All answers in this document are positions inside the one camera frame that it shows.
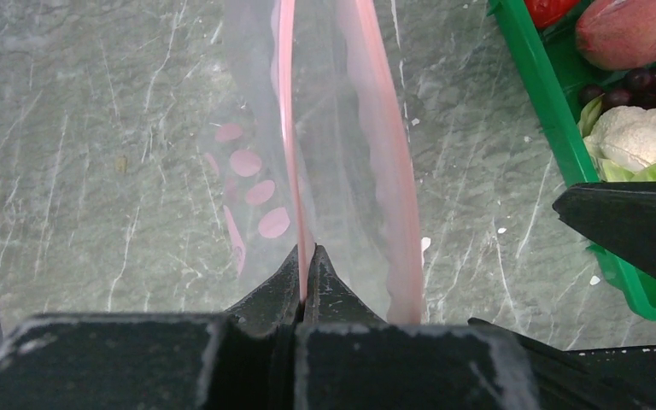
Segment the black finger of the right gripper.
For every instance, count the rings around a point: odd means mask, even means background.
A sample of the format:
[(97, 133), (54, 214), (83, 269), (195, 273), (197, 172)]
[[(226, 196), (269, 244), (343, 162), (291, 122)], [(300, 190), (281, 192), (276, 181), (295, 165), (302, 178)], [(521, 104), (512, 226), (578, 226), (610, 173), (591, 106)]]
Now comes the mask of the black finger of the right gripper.
[(564, 224), (656, 279), (656, 182), (574, 184), (553, 210)]

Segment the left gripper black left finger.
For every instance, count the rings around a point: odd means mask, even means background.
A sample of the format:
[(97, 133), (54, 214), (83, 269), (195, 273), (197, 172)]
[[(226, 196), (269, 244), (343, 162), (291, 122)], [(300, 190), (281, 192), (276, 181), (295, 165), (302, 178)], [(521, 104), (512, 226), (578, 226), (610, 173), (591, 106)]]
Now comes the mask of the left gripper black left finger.
[(297, 246), (271, 277), (225, 310), (249, 334), (268, 334), (280, 325), (300, 323), (303, 313)]

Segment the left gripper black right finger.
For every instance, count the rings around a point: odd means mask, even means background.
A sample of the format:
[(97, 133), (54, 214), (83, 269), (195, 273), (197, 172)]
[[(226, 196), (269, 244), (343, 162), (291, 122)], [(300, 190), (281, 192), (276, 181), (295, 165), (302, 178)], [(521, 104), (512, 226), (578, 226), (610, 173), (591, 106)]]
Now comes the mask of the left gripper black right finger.
[(317, 245), (307, 279), (304, 322), (385, 324), (337, 275), (326, 249)]

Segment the clear zip top bag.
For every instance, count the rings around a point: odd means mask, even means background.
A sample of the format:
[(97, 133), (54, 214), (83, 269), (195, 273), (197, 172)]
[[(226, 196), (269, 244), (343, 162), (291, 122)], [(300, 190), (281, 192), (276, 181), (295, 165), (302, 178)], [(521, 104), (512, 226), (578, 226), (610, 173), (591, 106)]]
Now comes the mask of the clear zip top bag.
[(418, 202), (389, 48), (372, 1), (227, 1), (222, 47), (243, 104), (197, 144), (224, 185), (238, 288), (297, 246), (300, 298), (317, 245), (379, 317), (425, 308)]

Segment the green plastic tray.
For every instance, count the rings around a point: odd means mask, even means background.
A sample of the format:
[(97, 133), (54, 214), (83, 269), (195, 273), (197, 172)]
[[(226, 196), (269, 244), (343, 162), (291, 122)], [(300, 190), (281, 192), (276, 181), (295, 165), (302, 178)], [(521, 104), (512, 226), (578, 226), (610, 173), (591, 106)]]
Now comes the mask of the green plastic tray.
[[(577, 93), (586, 84), (611, 86), (623, 77), (589, 65), (576, 50), (574, 27), (587, 6), (581, 1), (556, 25), (538, 31), (524, 2), (489, 0), (489, 13), (498, 22), (567, 185), (599, 179), (577, 128), (582, 110)], [(630, 310), (656, 321), (656, 279), (599, 245), (587, 249)]]

